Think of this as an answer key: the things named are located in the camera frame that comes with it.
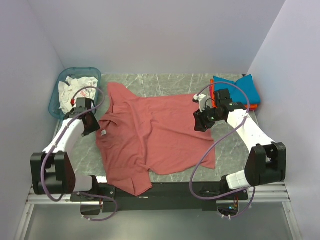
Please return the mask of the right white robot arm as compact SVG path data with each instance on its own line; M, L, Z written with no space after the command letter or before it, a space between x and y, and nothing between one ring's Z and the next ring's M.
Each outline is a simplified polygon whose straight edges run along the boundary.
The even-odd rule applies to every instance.
M207 105L208 97L202 93L194 95L193 101L199 105L193 113L196 132L206 132L216 122L225 121L237 132L249 151L243 170L222 177L219 187L222 198L232 199L238 189L285 180L285 145L268 137L252 120L249 109L243 103L232 100L228 89L215 91L213 107Z

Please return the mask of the dusty red t-shirt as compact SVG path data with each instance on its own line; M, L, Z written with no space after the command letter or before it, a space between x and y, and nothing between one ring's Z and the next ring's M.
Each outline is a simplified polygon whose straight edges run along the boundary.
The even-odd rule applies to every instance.
M150 172L170 175L197 163L215 168L211 133L194 130L198 105L191 94L140 97L116 82L107 93L96 145L110 185L139 196L152 187Z

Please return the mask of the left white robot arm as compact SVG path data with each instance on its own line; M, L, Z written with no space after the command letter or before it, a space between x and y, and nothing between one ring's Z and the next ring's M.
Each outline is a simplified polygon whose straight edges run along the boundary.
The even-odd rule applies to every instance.
M78 138L100 129L94 115L96 105L92 99L83 97L71 102L74 106L65 115L52 142L30 158L33 191L36 195L47 196L82 192L88 201L94 201L100 195L97 178L75 174L69 154Z

